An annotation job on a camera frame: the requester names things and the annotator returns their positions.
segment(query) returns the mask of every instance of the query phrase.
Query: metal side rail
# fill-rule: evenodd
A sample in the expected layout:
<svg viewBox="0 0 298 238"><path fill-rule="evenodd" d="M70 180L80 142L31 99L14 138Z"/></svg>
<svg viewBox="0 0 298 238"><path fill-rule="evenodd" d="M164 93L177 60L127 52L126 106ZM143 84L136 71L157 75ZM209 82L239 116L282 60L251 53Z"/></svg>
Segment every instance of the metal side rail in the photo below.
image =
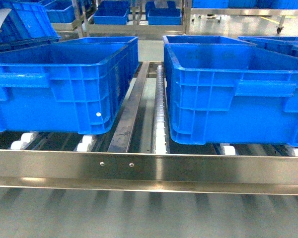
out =
<svg viewBox="0 0 298 238"><path fill-rule="evenodd" d="M142 114L142 91L145 82L152 80L148 76L154 74L153 65L162 64L142 63L112 130L102 136L46 132L25 140L24 132L0 133L0 187L298 195L298 157L284 153L283 147L187 146L169 141L170 154L129 153L131 141L137 142L133 131ZM162 112L168 122L167 105L161 104L164 81L158 77L157 82L163 95L157 92L152 99L157 102L155 111ZM150 116L154 120L157 114ZM167 143L167 123L164 131ZM18 140L31 143L23 150L11 150ZM78 152L80 143L91 152Z"/></svg>

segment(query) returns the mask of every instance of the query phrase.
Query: metal guide rail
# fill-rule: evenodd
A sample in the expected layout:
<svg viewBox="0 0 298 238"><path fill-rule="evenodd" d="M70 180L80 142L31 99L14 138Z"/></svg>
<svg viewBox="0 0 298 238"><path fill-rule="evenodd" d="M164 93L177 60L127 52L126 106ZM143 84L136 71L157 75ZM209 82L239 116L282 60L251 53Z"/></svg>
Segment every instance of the metal guide rail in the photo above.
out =
<svg viewBox="0 0 298 238"><path fill-rule="evenodd" d="M111 131L0 133L0 186L298 195L298 148L273 145L180 145L169 139L161 62L143 62ZM154 82L149 131L142 106ZM139 130L152 151L140 144Z"/></svg>

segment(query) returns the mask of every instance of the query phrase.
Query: stacked blue crates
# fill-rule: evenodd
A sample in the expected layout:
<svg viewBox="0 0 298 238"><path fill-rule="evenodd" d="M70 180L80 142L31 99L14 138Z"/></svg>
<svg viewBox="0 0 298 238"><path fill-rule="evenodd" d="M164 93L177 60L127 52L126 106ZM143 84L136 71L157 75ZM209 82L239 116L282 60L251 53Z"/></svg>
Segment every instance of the stacked blue crates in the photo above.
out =
<svg viewBox="0 0 298 238"><path fill-rule="evenodd" d="M52 28L42 6L0 1L0 9L4 7L10 7L13 11L8 14L1 27L0 52L49 44L59 40L60 37Z"/></svg>
<svg viewBox="0 0 298 238"><path fill-rule="evenodd" d="M139 65L138 39L54 34L0 45L0 131L107 132Z"/></svg>
<svg viewBox="0 0 298 238"><path fill-rule="evenodd" d="M44 6L0 1L0 9L2 8L10 8L11 12L1 27L0 43L57 36Z"/></svg>
<svg viewBox="0 0 298 238"><path fill-rule="evenodd" d="M298 146L298 58L248 44L165 47L174 141Z"/></svg>

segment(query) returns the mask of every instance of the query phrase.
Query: gray floor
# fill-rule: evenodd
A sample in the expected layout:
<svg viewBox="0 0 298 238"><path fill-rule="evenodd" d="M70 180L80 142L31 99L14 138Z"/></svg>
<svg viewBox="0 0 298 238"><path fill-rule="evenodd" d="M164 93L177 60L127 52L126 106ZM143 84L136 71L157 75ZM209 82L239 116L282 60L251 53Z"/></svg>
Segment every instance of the gray floor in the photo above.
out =
<svg viewBox="0 0 298 238"><path fill-rule="evenodd" d="M191 24L194 34L233 37L275 35L277 26L243 16ZM298 18L285 24L281 35L298 36ZM139 50L141 61L163 60L162 41L140 41ZM147 82L145 113L153 87ZM0 238L6 237L297 238L298 196L0 188Z"/></svg>

